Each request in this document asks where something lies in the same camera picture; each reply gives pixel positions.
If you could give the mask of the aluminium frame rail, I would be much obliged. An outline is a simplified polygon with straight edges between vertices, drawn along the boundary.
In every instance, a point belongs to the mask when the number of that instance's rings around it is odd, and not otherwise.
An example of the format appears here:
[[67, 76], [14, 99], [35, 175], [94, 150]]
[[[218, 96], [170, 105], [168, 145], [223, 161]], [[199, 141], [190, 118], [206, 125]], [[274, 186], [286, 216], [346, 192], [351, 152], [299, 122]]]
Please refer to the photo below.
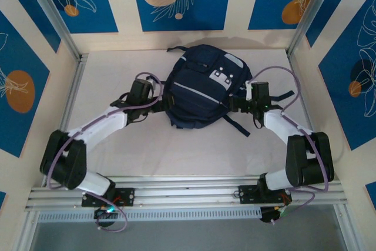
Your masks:
[[[127, 176], [114, 177], [119, 188], [134, 188], [135, 209], [224, 208], [240, 204], [234, 191], [240, 185], [255, 185], [256, 176]], [[79, 190], [32, 188], [26, 211], [79, 209]]]

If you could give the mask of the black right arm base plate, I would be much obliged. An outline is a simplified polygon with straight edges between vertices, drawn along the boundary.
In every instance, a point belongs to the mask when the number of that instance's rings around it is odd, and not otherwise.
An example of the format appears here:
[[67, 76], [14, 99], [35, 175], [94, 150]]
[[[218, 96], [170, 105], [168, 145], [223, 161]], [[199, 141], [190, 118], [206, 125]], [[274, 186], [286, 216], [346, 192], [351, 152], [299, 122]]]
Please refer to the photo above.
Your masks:
[[238, 187], [241, 204], [277, 204], [289, 205], [292, 197], [284, 189], [269, 190], [257, 185], [241, 185]]

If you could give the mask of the navy blue backpack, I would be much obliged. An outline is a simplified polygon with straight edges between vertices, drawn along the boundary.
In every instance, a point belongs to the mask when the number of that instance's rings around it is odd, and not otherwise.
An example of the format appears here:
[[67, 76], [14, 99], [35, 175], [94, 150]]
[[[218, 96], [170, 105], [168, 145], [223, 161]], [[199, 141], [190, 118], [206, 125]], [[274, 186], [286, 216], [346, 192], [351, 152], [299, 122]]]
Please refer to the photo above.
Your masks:
[[[249, 67], [242, 59], [211, 45], [180, 46], [184, 53], [164, 82], [164, 95], [174, 97], [166, 114], [179, 129], [201, 129], [224, 119], [244, 136], [250, 132], [228, 116], [230, 98], [246, 98], [246, 82], [252, 81]], [[271, 103], [294, 95], [269, 95]]]

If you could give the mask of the aluminium corner post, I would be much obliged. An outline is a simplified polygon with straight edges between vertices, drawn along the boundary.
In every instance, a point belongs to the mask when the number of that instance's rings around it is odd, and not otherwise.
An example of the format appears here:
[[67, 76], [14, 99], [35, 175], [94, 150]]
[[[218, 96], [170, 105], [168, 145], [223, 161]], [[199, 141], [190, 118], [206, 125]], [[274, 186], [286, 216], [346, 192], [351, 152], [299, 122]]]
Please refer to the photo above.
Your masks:
[[66, 26], [55, 4], [53, 3], [53, 0], [37, 0], [37, 2], [42, 8], [49, 22], [52, 24], [54, 30], [64, 42], [69, 53], [72, 55], [72, 58], [76, 63], [79, 63], [82, 54], [76, 46], [73, 38], [71, 37], [71, 33], [69, 32], [68, 27]]
[[306, 32], [308, 31], [309, 27], [311, 26], [315, 16], [317, 15], [319, 9], [321, 8], [324, 0], [310, 0], [308, 7], [306, 8], [301, 21], [297, 25], [296, 31], [293, 35], [293, 38], [286, 49], [287, 58], [291, 59], [294, 51], [298, 47], [299, 43], [305, 36]]

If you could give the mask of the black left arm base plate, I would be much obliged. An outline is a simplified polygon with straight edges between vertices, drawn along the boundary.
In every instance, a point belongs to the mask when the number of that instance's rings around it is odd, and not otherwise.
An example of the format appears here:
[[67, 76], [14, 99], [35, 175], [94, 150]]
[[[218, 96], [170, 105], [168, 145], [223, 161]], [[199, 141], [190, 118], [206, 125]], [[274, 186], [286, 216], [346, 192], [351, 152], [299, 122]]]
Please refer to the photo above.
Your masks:
[[[135, 189], [134, 188], [111, 188], [108, 192], [106, 192], [102, 198], [108, 200], [111, 204], [115, 204], [116, 206], [125, 207], [125, 206], [133, 206], [133, 202], [135, 199]], [[82, 207], [85, 208], [99, 208], [104, 205], [108, 205], [103, 200], [98, 199], [92, 195], [88, 195], [87, 193], [82, 197]]]

